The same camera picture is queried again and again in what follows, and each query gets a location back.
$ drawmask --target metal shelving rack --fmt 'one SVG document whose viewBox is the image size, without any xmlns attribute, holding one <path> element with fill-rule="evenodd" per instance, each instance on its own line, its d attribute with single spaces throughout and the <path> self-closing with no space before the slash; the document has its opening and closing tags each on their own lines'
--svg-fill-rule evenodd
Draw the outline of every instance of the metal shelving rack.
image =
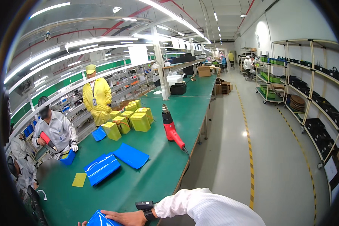
<svg viewBox="0 0 339 226">
<path fill-rule="evenodd" d="M 283 68 L 287 68 L 286 66 L 282 66 L 282 65 L 277 65 L 277 64 L 270 64 L 270 63 L 266 63 L 266 62 L 259 62 L 261 64 L 267 65 L 267 76 L 268 76 L 268 80 L 270 80 L 270 69 L 271 66 L 278 66 L 278 67 L 283 67 Z M 275 82 L 270 82 L 268 80 L 266 80 L 265 78 L 263 78 L 259 73 L 258 73 L 259 67 L 256 67 L 256 79 L 255 79 L 255 84 L 256 84 L 256 89 L 255 92 L 256 93 L 260 93 L 261 97 L 264 99 L 263 103 L 266 104 L 266 102 L 274 102 L 274 103 L 281 103 L 284 102 L 284 98 L 285 98 L 285 81 L 287 81 L 287 71 L 285 70 L 285 80 L 280 80 L 281 83 L 275 83 Z M 263 82 L 267 84 L 267 90 L 266 90 L 266 94 L 264 94 L 261 89 L 260 89 L 260 83 L 258 82 Z M 277 95 L 275 95 L 275 98 L 268 98 L 269 96 L 269 89 L 270 89 L 270 85 L 283 85 L 284 86 L 284 96 L 281 98 Z"/>
<path fill-rule="evenodd" d="M 334 82 L 335 84 L 337 84 L 339 86 L 339 80 L 331 77 L 330 75 L 325 74 L 324 72 L 320 71 L 320 70 L 316 70 L 315 69 L 315 60 L 314 60 L 314 48 L 323 48 L 324 50 L 324 59 L 325 59 L 325 67 L 326 67 L 326 49 L 335 51 L 335 52 L 339 52 L 339 44 L 334 42 L 334 41 L 329 41 L 329 40 L 322 40 L 322 39 L 294 39 L 294 40 L 283 40 L 283 41 L 277 41 L 277 42 L 273 42 L 274 44 L 280 44 L 284 46 L 284 51 L 285 53 L 287 52 L 287 56 L 288 58 L 290 58 L 289 56 L 289 46 L 307 46 L 310 47 L 311 49 L 311 55 L 312 55 L 312 66 L 308 67 L 308 66 L 304 66 L 301 64 L 297 64 L 294 62 L 289 62 L 289 67 L 288 67 L 288 75 L 290 75 L 290 69 L 291 66 L 297 66 L 297 67 L 301 67 L 307 70 L 311 71 L 311 84 L 310 84 L 310 92 L 309 92 L 309 96 L 305 95 L 304 93 L 302 93 L 300 90 L 298 90 L 297 88 L 295 88 L 294 86 L 292 86 L 291 84 L 289 84 L 289 77 L 286 80 L 286 85 L 287 85 L 287 91 L 286 91 L 286 100 L 285 103 L 287 102 L 287 97 L 289 94 L 289 88 L 295 90 L 296 92 L 298 92 L 302 97 L 304 97 L 305 99 L 307 99 L 307 107 L 305 112 L 303 112 L 304 114 L 304 118 L 301 120 L 301 118 L 298 116 L 297 112 L 292 111 L 292 109 L 285 104 L 285 107 L 287 107 L 290 112 L 295 116 L 295 118 L 298 120 L 298 122 L 301 124 L 301 132 L 303 133 L 304 131 L 306 131 L 306 133 L 309 135 L 310 139 L 312 140 L 318 154 L 319 157 L 321 159 L 321 163 L 318 165 L 318 169 L 322 166 L 325 165 L 325 163 L 327 162 L 327 160 L 329 159 L 332 151 L 334 151 L 334 147 L 335 144 L 337 142 L 337 140 L 339 139 L 339 127 L 338 125 L 334 122 L 333 119 L 330 118 L 330 116 L 324 111 L 323 108 L 321 108 L 313 99 L 313 90 L 314 90 L 314 77 L 316 74 L 323 76 L 325 79 L 328 79 L 332 82 Z M 334 126 L 334 128 L 337 130 L 338 135 L 334 141 L 333 147 L 330 149 L 329 154 L 326 156 L 326 158 L 324 159 L 321 155 L 321 152 L 316 144 L 316 142 L 314 141 L 314 139 L 312 138 L 309 130 L 305 127 L 305 121 L 307 120 L 308 114 L 309 114 L 309 110 L 310 110 L 310 106 L 314 105 L 316 106 L 320 112 L 322 112 L 324 114 L 324 116 L 330 121 L 330 123 Z M 330 197 L 330 204 L 331 204 L 331 188 L 330 188 L 330 184 L 328 183 L 329 186 L 329 197 Z"/>
</svg>

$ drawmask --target face mask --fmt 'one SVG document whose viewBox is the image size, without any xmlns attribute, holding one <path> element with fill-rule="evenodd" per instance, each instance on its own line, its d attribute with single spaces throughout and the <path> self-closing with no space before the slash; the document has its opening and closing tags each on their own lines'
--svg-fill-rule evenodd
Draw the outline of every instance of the face mask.
<svg viewBox="0 0 339 226">
<path fill-rule="evenodd" d="M 43 120 L 47 119 L 49 117 L 49 111 L 50 111 L 49 107 L 46 107 L 43 110 L 39 111 L 40 118 L 42 118 Z"/>
</svg>

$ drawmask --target heat gun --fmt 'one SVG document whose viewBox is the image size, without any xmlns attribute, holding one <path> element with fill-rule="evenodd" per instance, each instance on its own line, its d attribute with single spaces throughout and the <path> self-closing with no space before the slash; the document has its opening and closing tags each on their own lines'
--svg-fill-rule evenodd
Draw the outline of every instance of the heat gun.
<svg viewBox="0 0 339 226">
<path fill-rule="evenodd" d="M 54 143 L 50 140 L 50 138 L 44 133 L 44 131 L 42 131 L 39 135 L 39 137 L 41 139 L 44 140 L 44 142 L 52 149 L 54 149 L 55 151 L 58 151 L 58 149 L 55 147 Z"/>
</svg>

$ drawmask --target yellow coverall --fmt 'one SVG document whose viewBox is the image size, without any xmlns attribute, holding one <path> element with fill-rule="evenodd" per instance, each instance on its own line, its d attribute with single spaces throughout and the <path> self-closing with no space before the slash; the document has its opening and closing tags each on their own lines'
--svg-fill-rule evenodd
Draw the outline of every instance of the yellow coverall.
<svg viewBox="0 0 339 226">
<path fill-rule="evenodd" d="M 94 97 L 90 83 L 83 86 L 83 102 L 88 111 L 92 114 L 96 126 L 106 123 L 111 117 L 112 109 L 107 106 L 112 102 L 112 92 L 104 78 L 95 80 Z"/>
</svg>

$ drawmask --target workbench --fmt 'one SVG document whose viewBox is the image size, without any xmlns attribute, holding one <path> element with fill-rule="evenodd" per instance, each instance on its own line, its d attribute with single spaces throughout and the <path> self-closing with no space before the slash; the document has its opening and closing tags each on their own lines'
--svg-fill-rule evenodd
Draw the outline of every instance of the workbench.
<svg viewBox="0 0 339 226">
<path fill-rule="evenodd" d="M 202 125 L 207 122 L 215 78 L 215 75 L 196 76 L 196 81 L 188 82 L 184 95 L 172 95 L 168 101 L 163 101 L 162 95 L 142 97 L 142 105 L 151 108 L 156 120 L 148 132 L 132 130 L 118 141 L 106 137 L 97 142 L 89 135 L 80 142 L 71 165 L 52 170 L 45 180 L 39 181 L 38 190 L 42 189 L 48 199 L 44 201 L 44 194 L 39 192 L 40 204 L 49 225 L 77 225 L 78 221 L 89 220 L 98 209 L 136 211 L 136 201 L 157 202 L 174 194 L 180 187 L 188 157 L 175 142 L 168 142 L 166 138 L 162 104 L 168 106 L 177 133 L 192 155 Z M 115 151 L 122 143 L 148 154 L 149 160 L 140 169 L 133 169 L 118 159 L 121 167 L 97 186 L 92 187 L 86 178 L 84 187 L 72 187 L 76 173 L 84 173 L 83 167 L 100 155 Z M 157 225 L 158 222 L 159 219 L 147 225 Z"/>
</svg>

